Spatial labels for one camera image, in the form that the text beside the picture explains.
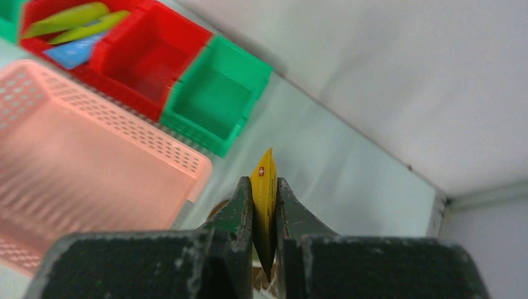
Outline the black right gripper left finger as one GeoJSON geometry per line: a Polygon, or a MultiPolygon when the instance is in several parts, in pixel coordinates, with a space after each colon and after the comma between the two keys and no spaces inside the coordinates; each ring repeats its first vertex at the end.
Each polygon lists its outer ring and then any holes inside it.
{"type": "Polygon", "coordinates": [[[46,252],[26,298],[252,298],[252,187],[192,230],[73,233],[46,252]]]}

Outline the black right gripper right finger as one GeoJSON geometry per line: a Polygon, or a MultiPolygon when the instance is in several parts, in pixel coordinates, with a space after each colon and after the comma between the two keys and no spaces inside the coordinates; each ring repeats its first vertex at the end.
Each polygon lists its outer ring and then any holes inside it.
{"type": "Polygon", "coordinates": [[[430,237],[341,235],[277,182],[280,298],[489,298],[470,254],[430,237]]]}

